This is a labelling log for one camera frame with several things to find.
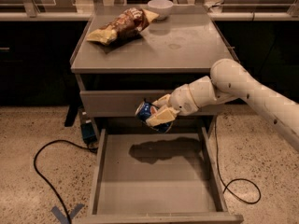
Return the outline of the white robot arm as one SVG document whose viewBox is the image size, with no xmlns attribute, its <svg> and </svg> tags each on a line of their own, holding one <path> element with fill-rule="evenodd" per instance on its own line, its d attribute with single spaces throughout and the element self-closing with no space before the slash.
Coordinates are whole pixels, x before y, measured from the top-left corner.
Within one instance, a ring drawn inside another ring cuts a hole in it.
<svg viewBox="0 0 299 224">
<path fill-rule="evenodd" d="M 146 123 L 154 127 L 178 116 L 189 116 L 207 105 L 241 99 L 299 150 L 299 104 L 271 90 L 231 59 L 216 61 L 208 76 L 184 84 L 153 104 L 158 107 Z"/>
</svg>

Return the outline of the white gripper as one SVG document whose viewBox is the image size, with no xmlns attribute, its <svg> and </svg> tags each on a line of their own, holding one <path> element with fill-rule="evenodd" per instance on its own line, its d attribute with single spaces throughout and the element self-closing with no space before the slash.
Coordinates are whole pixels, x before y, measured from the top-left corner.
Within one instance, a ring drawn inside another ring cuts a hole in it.
<svg viewBox="0 0 299 224">
<path fill-rule="evenodd" d="M 171 122 L 176 119 L 178 114 L 189 116 L 198 111 L 188 84 L 176 88 L 170 95 L 166 94 L 152 104 L 160 108 L 152 107 L 150 109 L 151 114 L 146 119 L 146 123 L 150 127 Z"/>
</svg>

